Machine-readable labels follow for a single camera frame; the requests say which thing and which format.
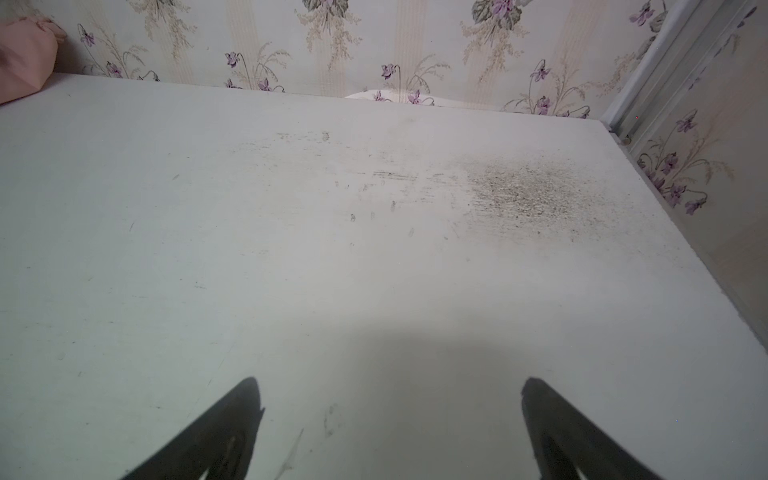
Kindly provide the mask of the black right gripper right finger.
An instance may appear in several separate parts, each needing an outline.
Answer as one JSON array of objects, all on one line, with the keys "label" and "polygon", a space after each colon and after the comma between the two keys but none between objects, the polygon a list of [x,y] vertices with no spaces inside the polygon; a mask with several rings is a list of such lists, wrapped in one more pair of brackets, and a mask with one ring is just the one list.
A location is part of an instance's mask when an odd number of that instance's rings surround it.
[{"label": "black right gripper right finger", "polygon": [[521,407],[543,479],[659,477],[544,380],[526,380]]}]

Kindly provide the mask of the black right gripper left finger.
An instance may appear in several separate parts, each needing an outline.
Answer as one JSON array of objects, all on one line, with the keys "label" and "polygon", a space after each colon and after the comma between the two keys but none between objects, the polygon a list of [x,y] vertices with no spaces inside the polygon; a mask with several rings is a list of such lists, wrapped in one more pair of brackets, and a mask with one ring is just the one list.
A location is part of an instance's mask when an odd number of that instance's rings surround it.
[{"label": "black right gripper left finger", "polygon": [[127,479],[243,479],[265,409],[257,380],[239,382]]}]

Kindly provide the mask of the pink cloth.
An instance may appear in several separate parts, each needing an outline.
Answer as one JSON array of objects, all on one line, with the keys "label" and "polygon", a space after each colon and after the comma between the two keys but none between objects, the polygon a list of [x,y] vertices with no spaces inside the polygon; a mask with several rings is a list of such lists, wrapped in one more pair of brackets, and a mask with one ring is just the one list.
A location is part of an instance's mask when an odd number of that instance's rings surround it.
[{"label": "pink cloth", "polygon": [[1,104],[43,89],[66,38],[48,18],[23,17],[1,25]]}]

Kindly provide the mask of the aluminium frame post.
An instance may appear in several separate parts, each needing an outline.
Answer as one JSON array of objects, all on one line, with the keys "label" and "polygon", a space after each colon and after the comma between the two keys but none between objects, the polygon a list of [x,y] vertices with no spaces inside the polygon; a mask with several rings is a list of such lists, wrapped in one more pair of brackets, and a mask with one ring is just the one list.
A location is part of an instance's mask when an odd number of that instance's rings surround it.
[{"label": "aluminium frame post", "polygon": [[600,121],[621,145],[638,144],[699,83],[715,59],[733,52],[765,1],[678,1]]}]

